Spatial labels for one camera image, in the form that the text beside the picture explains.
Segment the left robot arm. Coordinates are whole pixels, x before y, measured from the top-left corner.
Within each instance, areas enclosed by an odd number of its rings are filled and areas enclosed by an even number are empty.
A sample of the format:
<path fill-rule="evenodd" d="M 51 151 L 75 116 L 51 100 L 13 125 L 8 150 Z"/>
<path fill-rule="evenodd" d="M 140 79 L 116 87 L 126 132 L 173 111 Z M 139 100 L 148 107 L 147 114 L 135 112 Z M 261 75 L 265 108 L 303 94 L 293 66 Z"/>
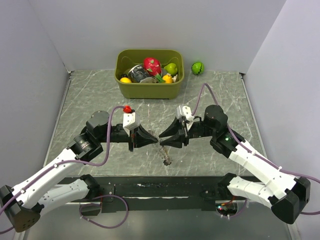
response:
<path fill-rule="evenodd" d="M 27 180 L 13 187 L 0 189 L 1 213 L 5 213 L 17 233 L 31 228 L 42 215 L 66 203 L 95 200 L 100 185 L 89 174 L 56 188 L 70 172 L 81 165 L 94 166 L 91 161 L 103 152 L 103 143 L 127 143 L 129 151 L 158 139 L 146 131 L 134 110 L 124 110 L 123 121 L 112 125 L 112 114 L 96 111 L 86 121 L 81 133 L 48 165 Z"/>

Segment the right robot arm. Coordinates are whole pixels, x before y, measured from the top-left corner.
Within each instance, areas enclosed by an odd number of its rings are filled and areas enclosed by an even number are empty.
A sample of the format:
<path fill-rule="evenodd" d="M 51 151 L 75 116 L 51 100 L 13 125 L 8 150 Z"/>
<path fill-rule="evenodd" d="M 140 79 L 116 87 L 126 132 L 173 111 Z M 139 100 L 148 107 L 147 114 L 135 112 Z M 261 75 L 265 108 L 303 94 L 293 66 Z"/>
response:
<path fill-rule="evenodd" d="M 243 197 L 260 203 L 281 221 L 293 224 L 309 202 L 311 183 L 306 177 L 281 172 L 240 134 L 228 126 L 228 116 L 219 105 L 210 105 L 204 117 L 196 121 L 188 106 L 178 106 L 171 125 L 159 135 L 162 146 L 181 148 L 190 139 L 210 137 L 210 145 L 219 154 L 239 164 L 260 182 L 252 182 L 233 173 L 219 182 L 218 193 L 223 199 Z"/>

